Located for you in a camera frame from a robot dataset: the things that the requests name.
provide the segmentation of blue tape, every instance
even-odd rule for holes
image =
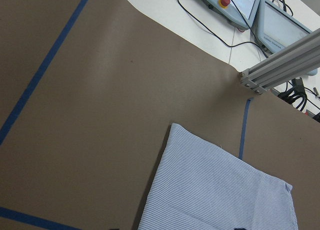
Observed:
[[[243,123],[242,123],[242,131],[241,131],[241,140],[240,140],[240,150],[239,150],[239,159],[242,160],[244,156],[244,148],[245,148],[245,138],[246,138],[246,128],[247,128],[247,119],[248,119],[248,112],[250,102],[253,98],[249,98],[246,101],[245,108],[244,108],[244,115],[243,115]]]
[[[3,143],[4,139],[6,138],[7,134],[9,133],[11,127],[19,117],[21,111],[23,110],[25,104],[27,103],[28,99],[30,98],[31,94],[34,92],[35,88],[37,87],[39,81],[41,80],[42,76],[46,72],[48,66],[50,65],[51,61],[55,57],[57,51],[59,50],[60,46],[66,39],[68,33],[70,32],[72,26],[75,24],[78,16],[80,15],[81,11],[85,7],[88,0],[81,0],[78,4],[77,8],[71,15],[70,19],[68,20],[67,24],[61,31],[60,35],[56,39],[55,43],[49,50],[48,54],[42,61],[41,65],[39,66],[37,72],[29,82],[28,86],[24,90],[23,94],[20,96],[18,102],[14,106],[13,110],[11,111],[10,115],[6,119],[5,123],[3,124],[2,128],[0,129],[0,145]]]
[[[11,220],[23,222],[29,225],[41,227],[44,229],[59,229],[59,230],[80,230],[72,226],[63,225],[54,221],[49,221],[36,216],[31,216],[21,212],[13,211],[4,207],[0,207],[0,216]]]

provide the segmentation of red button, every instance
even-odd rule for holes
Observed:
[[[220,3],[223,7],[227,7],[230,5],[230,0],[220,0]]]

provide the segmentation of red emergency stop button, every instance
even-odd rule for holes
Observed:
[[[219,5],[222,8],[226,8],[228,5],[230,5],[230,0],[219,0]]]

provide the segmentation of towel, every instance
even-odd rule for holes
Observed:
[[[139,230],[298,230],[292,186],[172,124]]]

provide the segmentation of gray device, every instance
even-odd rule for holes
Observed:
[[[260,0],[253,30],[255,40],[266,52],[276,53],[312,31],[269,0]],[[317,69],[307,73],[313,76]]]
[[[209,9],[223,15],[229,23],[240,30],[249,29],[239,11],[230,0],[203,0]],[[256,12],[260,0],[233,0],[238,7],[248,25],[251,27],[254,23]]]

